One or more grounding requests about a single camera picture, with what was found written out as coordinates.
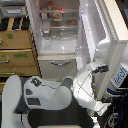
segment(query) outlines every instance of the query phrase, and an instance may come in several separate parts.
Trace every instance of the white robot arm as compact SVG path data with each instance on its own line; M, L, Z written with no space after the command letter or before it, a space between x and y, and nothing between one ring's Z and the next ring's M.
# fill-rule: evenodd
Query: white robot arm
M72 101L72 79L62 83L42 80L37 76L29 79L11 76L2 94L1 128L31 128L28 113L31 109L62 110Z
M27 121L31 109L62 110L70 105L72 92L80 106L102 115L110 103L96 100L93 75L105 71L108 67L95 61L82 68L74 80L65 78L62 83L37 76L11 76L2 94L2 128L31 128Z
M104 114L111 103L97 101L94 74L106 71L108 71L108 66L96 60L82 68L73 81L73 95L79 105L97 112L100 116Z

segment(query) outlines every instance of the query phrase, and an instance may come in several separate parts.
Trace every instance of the handle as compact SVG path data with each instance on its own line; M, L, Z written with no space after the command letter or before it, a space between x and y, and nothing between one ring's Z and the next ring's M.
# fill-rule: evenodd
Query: handle
M58 63L56 63L55 61L51 61L51 64L56 65L56 66L64 66L64 65L67 65L67 64L69 64L69 63L71 63L71 61L65 62L65 63L63 63L63 64L58 64Z
M0 61L0 64L5 64L5 63L8 63L9 62L9 59L7 59L7 61Z
M2 40L0 40L0 44L2 44Z
M0 73L0 75L15 75L16 71L14 72L8 72L8 73Z

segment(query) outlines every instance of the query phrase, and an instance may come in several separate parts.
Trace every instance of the cabinet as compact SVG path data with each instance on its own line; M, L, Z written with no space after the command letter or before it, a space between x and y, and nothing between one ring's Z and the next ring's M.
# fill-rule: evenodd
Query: cabinet
M5 82L0 82L0 101L2 101L2 91L4 87Z
M12 31L13 22L9 18L7 30L0 31L0 88L11 75L40 76L30 29L21 30L20 25L18 31Z

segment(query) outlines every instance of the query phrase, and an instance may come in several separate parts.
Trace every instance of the label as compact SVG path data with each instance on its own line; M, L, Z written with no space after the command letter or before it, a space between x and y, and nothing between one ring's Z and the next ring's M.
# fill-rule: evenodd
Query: label
M128 74L127 67L124 66L123 64L120 64L118 66L118 68L116 69L116 72L111 79L111 83L113 85L115 85L117 88L119 88L121 86L121 84L123 83L127 74Z
M22 7L22 8L21 8L21 14L22 14L22 15L26 15L26 14L27 14L25 7Z
M1 55L1 58L6 58L6 56L5 55Z
M7 12L9 14L20 14L21 13L21 10L20 9L14 9L14 10L7 10Z
M28 58L27 54L23 53L23 54L13 54L14 58Z
M13 39L13 35L12 34L7 34L9 39Z

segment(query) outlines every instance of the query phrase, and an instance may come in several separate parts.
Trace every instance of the refrigerator shelf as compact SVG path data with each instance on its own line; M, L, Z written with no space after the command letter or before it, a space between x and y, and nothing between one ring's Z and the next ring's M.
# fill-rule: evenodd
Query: refrigerator shelf
M78 29L77 25L73 25L73 26L66 26L66 27L50 27L51 30L76 30Z
M79 12L79 9L66 9L66 10L40 10L39 13L72 13Z
M78 19L78 17L63 17L63 19L62 20L60 20L60 21L64 21L64 20L77 20ZM55 21L54 20L54 17L48 17L47 19L42 19L43 21L45 20L50 20L50 21Z

